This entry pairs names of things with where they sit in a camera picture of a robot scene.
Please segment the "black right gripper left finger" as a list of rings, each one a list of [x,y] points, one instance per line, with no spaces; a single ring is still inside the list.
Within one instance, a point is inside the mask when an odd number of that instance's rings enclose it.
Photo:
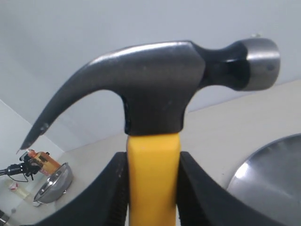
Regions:
[[[127,154],[117,152],[73,201],[39,226],[124,226],[128,205]]]

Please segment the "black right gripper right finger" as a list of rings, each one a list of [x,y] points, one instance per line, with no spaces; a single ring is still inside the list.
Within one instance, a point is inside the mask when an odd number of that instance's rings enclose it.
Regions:
[[[279,226],[216,183],[188,152],[180,153],[177,207],[182,226]]]

